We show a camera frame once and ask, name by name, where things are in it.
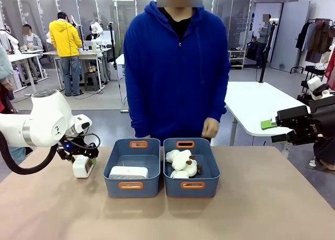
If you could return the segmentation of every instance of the orange handle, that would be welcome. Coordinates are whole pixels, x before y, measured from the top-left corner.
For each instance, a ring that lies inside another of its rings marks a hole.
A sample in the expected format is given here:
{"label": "orange handle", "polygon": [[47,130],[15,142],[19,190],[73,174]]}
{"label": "orange handle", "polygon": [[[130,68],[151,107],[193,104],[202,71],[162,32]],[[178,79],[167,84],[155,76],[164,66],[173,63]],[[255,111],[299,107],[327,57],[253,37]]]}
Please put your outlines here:
{"label": "orange handle", "polygon": [[147,141],[131,141],[129,143],[131,148],[147,148],[148,142]]}
{"label": "orange handle", "polygon": [[184,181],[180,184],[180,187],[182,189],[203,189],[205,183],[203,181]]}
{"label": "orange handle", "polygon": [[120,189],[143,189],[143,183],[136,181],[136,182],[120,182],[119,183]]}
{"label": "orange handle", "polygon": [[177,142],[177,147],[178,148],[194,148],[194,141],[178,141]]}

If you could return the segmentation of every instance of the drawstring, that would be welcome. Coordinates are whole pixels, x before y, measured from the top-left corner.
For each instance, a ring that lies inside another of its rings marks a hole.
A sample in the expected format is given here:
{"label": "drawstring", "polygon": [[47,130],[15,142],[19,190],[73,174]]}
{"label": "drawstring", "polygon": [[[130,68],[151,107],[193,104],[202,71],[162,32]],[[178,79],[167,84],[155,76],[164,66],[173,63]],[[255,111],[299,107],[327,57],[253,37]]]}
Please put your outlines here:
{"label": "drawstring", "polygon": [[200,62],[200,80],[201,84],[204,84],[204,78],[203,78],[203,57],[202,57],[202,50],[201,50],[201,44],[200,44],[200,38],[198,33],[198,27],[195,28],[195,34],[197,37],[197,43],[198,43],[198,50],[199,50],[199,62]]}

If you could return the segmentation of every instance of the cuff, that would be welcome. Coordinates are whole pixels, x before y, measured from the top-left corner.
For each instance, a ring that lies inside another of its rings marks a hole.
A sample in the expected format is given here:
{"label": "cuff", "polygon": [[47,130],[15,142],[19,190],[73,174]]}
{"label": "cuff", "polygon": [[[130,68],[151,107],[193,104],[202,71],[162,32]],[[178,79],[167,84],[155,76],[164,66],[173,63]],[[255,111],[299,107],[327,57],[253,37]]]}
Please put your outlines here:
{"label": "cuff", "polygon": [[218,109],[213,109],[210,112],[208,117],[213,118],[213,119],[217,120],[218,122],[220,122],[220,118],[221,118],[222,114],[224,114],[226,112],[227,112],[226,108],[224,108],[223,112],[221,110],[218,110]]}
{"label": "cuff", "polygon": [[1,84],[7,84],[7,83],[9,83],[9,79],[8,78],[0,79],[0,83]]}
{"label": "cuff", "polygon": [[143,138],[147,135],[150,135],[149,129],[147,127],[135,128],[135,137],[136,138]]}

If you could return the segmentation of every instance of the white plush toy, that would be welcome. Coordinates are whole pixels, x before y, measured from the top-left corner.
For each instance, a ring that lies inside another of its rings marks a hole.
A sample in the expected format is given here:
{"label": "white plush toy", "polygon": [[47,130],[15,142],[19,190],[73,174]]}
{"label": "white plush toy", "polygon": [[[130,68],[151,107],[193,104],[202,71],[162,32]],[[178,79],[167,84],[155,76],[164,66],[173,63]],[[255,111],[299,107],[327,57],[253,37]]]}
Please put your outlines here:
{"label": "white plush toy", "polygon": [[190,177],[195,176],[197,173],[197,161],[192,159],[188,161],[192,161],[192,163],[190,165],[186,163],[186,167],[183,168],[183,171],[186,171]]}
{"label": "white plush toy", "polygon": [[173,158],[172,167],[174,170],[180,171],[186,167],[186,162],[189,160],[189,157],[192,155],[190,150],[184,150],[178,153],[177,156]]}
{"label": "white plush toy", "polygon": [[170,177],[171,178],[185,178],[185,179],[187,179],[189,177],[189,174],[184,170],[180,170],[180,171],[172,172]]}
{"label": "white plush toy", "polygon": [[171,173],[171,178],[189,178],[197,173],[197,161],[190,159],[192,153],[190,150],[172,150],[167,152],[166,161],[172,163],[174,172]]}
{"label": "white plush toy", "polygon": [[170,151],[170,152],[167,152],[166,154],[166,161],[168,163],[172,163],[173,162],[173,159],[179,154],[179,150],[173,150],[173,151]]}

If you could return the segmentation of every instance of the door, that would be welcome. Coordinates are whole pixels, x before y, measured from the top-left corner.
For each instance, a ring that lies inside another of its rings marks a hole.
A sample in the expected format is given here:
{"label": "door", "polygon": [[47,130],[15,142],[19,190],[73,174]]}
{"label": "door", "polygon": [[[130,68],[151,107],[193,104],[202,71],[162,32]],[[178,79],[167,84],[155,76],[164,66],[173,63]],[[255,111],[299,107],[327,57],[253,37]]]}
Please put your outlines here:
{"label": "door", "polygon": [[271,68],[289,72],[298,63],[299,50],[295,45],[307,22],[309,6],[310,1],[284,3]]}

